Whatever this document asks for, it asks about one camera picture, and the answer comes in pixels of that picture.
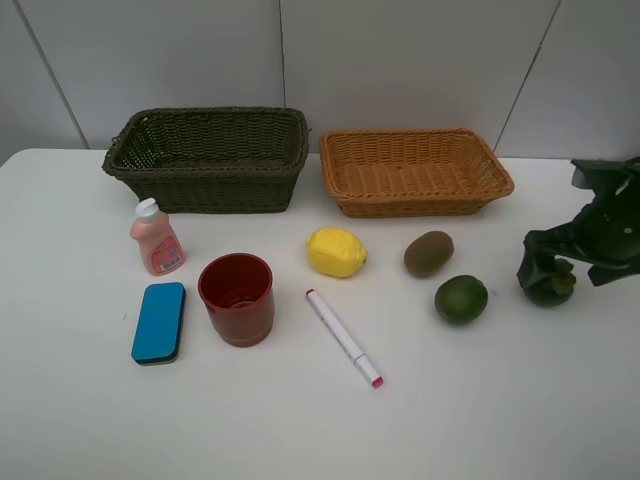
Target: bottle label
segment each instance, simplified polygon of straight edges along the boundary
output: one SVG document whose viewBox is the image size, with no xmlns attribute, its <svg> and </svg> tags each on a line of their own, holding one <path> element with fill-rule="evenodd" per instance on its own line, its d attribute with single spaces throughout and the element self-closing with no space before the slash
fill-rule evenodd
<svg viewBox="0 0 640 480">
<path fill-rule="evenodd" d="M 182 263 L 180 247 L 174 237 L 168 237 L 162 241 L 151 256 L 151 265 L 156 273 L 164 273 L 173 270 Z"/>
</svg>

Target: red plastic cup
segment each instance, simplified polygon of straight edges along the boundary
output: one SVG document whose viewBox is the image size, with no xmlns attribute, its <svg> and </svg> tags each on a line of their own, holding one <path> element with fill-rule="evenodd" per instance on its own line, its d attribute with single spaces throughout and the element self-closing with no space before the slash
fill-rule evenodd
<svg viewBox="0 0 640 480">
<path fill-rule="evenodd" d="M 273 327 L 272 285 L 273 274 L 264 260 L 231 253 L 207 265 L 198 292 L 220 337 L 235 347 L 251 347 Z"/>
</svg>

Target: orange wicker basket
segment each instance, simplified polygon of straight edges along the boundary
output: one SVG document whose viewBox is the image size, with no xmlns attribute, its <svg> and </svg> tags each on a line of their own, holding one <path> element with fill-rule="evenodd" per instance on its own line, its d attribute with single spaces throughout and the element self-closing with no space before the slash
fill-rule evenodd
<svg viewBox="0 0 640 480">
<path fill-rule="evenodd" d="M 465 215 L 513 191 L 471 130 L 338 130 L 320 139 L 324 182 L 352 217 Z"/>
</svg>

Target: basket rim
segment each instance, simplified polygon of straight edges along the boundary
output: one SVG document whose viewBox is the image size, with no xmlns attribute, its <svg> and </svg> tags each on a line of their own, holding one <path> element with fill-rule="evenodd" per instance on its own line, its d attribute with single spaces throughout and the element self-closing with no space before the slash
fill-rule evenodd
<svg viewBox="0 0 640 480">
<path fill-rule="evenodd" d="M 329 154 L 329 140 L 337 136 L 362 136 L 362 135 L 443 135 L 457 134 L 473 138 L 480 144 L 482 150 L 491 161 L 491 166 L 500 174 L 506 184 L 501 188 L 475 189 L 468 192 L 405 192 L 394 195 L 383 193 L 353 193 L 341 190 L 334 181 L 335 165 Z M 485 140 L 468 128 L 431 128 L 431 129 L 349 129 L 331 130 L 320 137 L 320 159 L 322 161 L 322 173 L 329 194 L 338 201 L 353 203 L 390 203 L 395 201 L 469 201 L 485 200 L 487 202 L 497 200 L 510 195 L 514 190 L 513 179 L 495 156 Z"/>
<path fill-rule="evenodd" d="M 215 113 L 264 113 L 274 114 L 282 113 L 287 116 L 293 117 L 297 120 L 297 126 L 302 140 L 301 146 L 297 157 L 293 162 L 287 165 L 277 167 L 261 167 L 261 166 L 203 166 L 203 167 L 159 167 L 159 168 L 133 168 L 114 165 L 114 159 L 122 151 L 123 145 L 127 137 L 131 134 L 133 129 L 144 120 L 148 115 L 157 114 L 215 114 Z M 108 175 L 116 177 L 119 180 L 134 179 L 134 178 L 175 178 L 175 177 L 255 177 L 257 175 L 266 177 L 289 177 L 296 176 L 300 173 L 304 167 L 304 163 L 309 153 L 309 129 L 307 128 L 307 122 L 304 114 L 297 109 L 288 107 L 187 107 L 187 108 L 151 108 L 147 110 L 141 110 L 133 114 L 127 121 L 124 128 L 120 131 L 117 137 L 112 139 L 111 147 L 105 154 L 102 169 Z"/>
</svg>

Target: dark green wicker basket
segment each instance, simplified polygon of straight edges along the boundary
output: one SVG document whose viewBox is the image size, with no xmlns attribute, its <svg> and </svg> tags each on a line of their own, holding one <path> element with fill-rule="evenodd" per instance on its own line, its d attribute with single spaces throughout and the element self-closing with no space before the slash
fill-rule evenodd
<svg viewBox="0 0 640 480">
<path fill-rule="evenodd" d="M 308 151 L 294 109 L 158 108 L 131 117 L 102 168 L 168 213 L 281 212 Z"/>
</svg>

